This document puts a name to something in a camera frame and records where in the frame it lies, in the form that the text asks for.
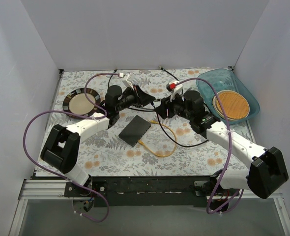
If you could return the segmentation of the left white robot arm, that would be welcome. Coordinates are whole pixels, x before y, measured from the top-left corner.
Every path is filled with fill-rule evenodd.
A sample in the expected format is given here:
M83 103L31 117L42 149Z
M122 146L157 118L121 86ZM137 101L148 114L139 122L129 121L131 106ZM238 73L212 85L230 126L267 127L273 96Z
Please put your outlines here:
M87 119L68 126L55 125L41 151L41 159L76 182L75 190L83 197L92 192L90 175L77 163L80 144L94 134L111 128L119 119L119 112L131 106L144 107L155 101L138 85L110 86L101 107Z

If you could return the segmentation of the black network switch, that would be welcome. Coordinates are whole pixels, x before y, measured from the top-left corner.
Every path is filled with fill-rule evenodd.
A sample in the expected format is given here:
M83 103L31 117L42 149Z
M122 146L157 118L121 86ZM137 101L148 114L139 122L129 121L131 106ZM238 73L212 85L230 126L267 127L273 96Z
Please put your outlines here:
M135 116L118 136L128 145L134 147L150 127L150 122L140 116Z

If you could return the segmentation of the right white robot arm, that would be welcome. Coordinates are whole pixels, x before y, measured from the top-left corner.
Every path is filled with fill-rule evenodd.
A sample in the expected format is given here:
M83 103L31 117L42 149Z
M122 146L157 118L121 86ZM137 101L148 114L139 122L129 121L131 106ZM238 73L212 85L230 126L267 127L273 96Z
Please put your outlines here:
M172 94L163 98L155 111L162 119L177 115L188 120L193 131L225 148L246 166L241 171L227 168L217 171L204 184L204 191L211 190L219 196L228 189L246 189L266 199L288 181L282 152L276 147L266 149L229 130L205 109L199 92L190 90L183 96Z

